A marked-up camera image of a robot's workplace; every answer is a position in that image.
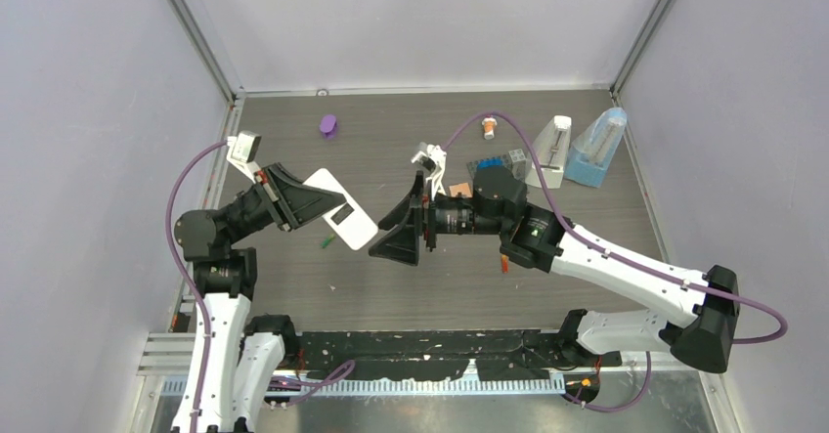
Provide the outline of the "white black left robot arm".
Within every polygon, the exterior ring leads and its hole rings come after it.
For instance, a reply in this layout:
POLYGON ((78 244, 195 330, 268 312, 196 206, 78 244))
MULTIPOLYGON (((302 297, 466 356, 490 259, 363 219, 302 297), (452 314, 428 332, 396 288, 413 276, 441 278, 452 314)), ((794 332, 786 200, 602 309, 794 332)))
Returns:
POLYGON ((353 249, 376 232, 354 231, 365 213, 330 171, 305 180, 275 163, 249 174, 250 185, 219 208, 171 223, 168 241, 195 298, 196 341, 174 432, 253 432, 277 368, 297 360, 300 344, 287 315, 249 315, 257 254, 238 242, 269 226, 294 231, 324 219, 353 249))

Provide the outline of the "white remote with red keypad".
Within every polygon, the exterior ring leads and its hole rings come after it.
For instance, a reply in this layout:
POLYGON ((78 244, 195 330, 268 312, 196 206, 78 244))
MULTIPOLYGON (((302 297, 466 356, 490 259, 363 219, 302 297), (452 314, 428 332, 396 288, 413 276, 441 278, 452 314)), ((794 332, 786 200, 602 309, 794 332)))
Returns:
POLYGON ((343 195, 346 202, 324 214, 323 218, 351 250, 362 249, 378 233, 378 226, 371 216, 328 169, 318 169, 303 184, 343 195))

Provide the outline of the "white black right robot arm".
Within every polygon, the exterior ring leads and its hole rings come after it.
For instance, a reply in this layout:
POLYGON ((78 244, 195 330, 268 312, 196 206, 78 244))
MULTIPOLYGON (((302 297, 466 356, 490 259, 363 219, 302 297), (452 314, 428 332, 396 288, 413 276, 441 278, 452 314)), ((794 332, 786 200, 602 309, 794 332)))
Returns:
POLYGON ((431 196, 417 173, 407 197, 379 224, 385 236, 371 257, 410 266, 419 251, 446 235, 492 235, 499 252, 526 269, 597 284, 642 305, 603 314, 571 310, 560 327, 558 352, 571 365, 610 352, 665 352, 685 365, 724 373, 739 316, 733 271, 674 267, 615 245, 568 218, 527 200, 526 185, 502 166, 477 170, 469 197, 431 196))

